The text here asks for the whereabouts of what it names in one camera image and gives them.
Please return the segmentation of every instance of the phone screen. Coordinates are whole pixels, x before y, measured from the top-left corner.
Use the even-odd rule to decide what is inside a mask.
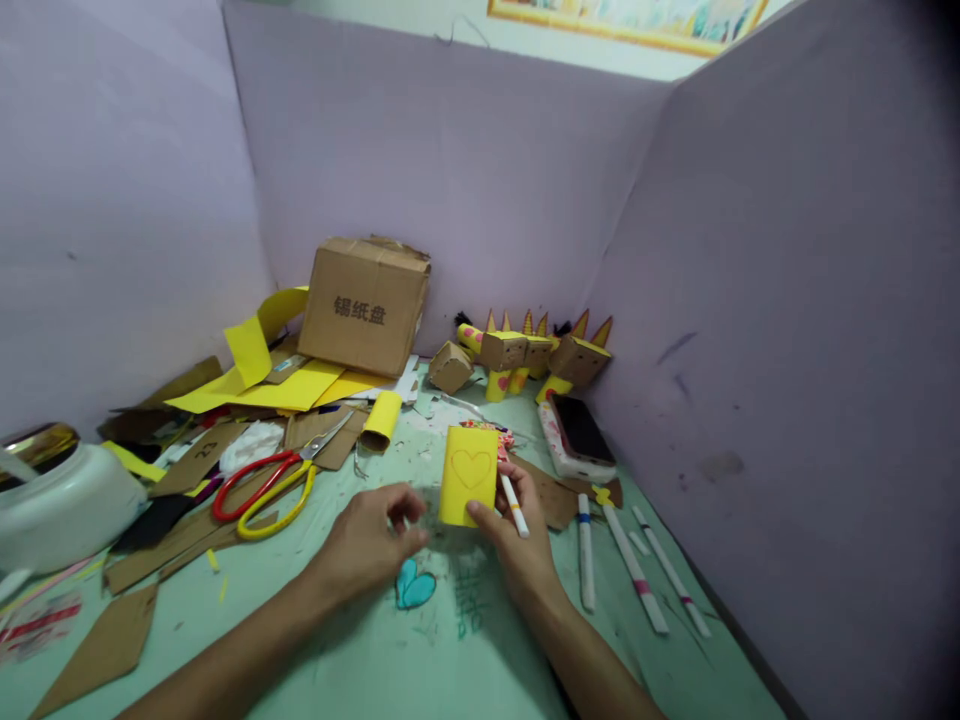
[[[594,422],[593,415],[582,400],[566,395],[554,395],[553,407],[557,413],[557,421],[563,428],[563,434],[570,445],[568,449],[573,454],[611,465],[616,463],[613,453],[610,452],[606,440],[600,433],[600,428]]]

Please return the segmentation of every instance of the lavender partition board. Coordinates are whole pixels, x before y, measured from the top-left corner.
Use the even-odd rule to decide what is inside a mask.
[[[461,309],[572,314],[671,86],[242,0],[224,11],[280,285],[308,281],[325,238],[379,233],[433,256],[417,352]]]
[[[272,281],[215,0],[0,3],[0,435],[88,439]]]
[[[953,669],[960,154],[935,39],[809,0],[691,77],[588,302],[616,316],[599,417],[813,718],[932,716]]]

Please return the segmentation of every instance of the scissors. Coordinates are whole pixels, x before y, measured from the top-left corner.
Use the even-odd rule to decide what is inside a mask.
[[[327,446],[327,443],[330,442],[333,436],[336,435],[337,432],[339,432],[340,429],[347,424],[347,421],[350,420],[351,417],[353,417],[353,410],[348,412],[346,416],[340,420],[340,422],[327,430],[327,432],[325,432],[323,435],[317,435],[300,452],[288,450],[282,453],[277,453],[276,455],[271,455],[268,458],[257,460],[256,462],[250,463],[246,467],[242,468],[220,487],[220,490],[217,492],[217,496],[213,500],[213,516],[220,522],[233,522],[239,518],[239,522],[237,523],[237,535],[244,540],[263,540],[264,538],[268,538],[271,535],[275,535],[283,530],[287,525],[297,519],[297,515],[299,515],[300,511],[306,506],[307,498],[310,497],[310,493],[313,491],[313,481],[317,476],[317,466],[313,464],[313,459],[320,453],[321,450],[323,450],[323,448]],[[296,470],[290,477],[286,478],[282,482],[279,482],[278,484],[278,481],[281,477],[283,477],[283,474],[290,467],[301,461],[302,464],[300,465],[300,468]],[[233,512],[227,512],[223,509],[223,503],[227,499],[230,489],[237,484],[240,478],[275,462],[279,462],[280,467],[274,470],[273,474],[270,475],[270,479],[261,485],[260,489],[257,490],[257,492],[255,492],[249,500],[247,500],[245,503],[243,503],[243,505]],[[287,513],[287,515],[282,519],[278,520],[272,525],[268,525],[265,528],[253,530],[247,526],[247,524],[254,517],[256,517],[260,510],[270,504],[274,498],[280,495],[280,493],[284,492],[287,488],[298,483],[300,478],[302,478],[304,475],[307,476],[307,482],[303,486],[303,492],[300,494],[300,500],[297,501],[297,504],[294,506],[293,510]]]

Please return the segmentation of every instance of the blue drawing on table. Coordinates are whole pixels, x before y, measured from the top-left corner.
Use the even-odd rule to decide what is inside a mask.
[[[417,575],[417,561],[408,558],[397,576],[397,608],[413,610],[433,597],[437,579],[430,573]]]

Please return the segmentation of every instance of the white jar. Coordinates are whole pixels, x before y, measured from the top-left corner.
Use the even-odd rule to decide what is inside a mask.
[[[112,452],[80,443],[36,480],[0,493],[0,602],[31,575],[69,567],[126,530],[147,502]]]

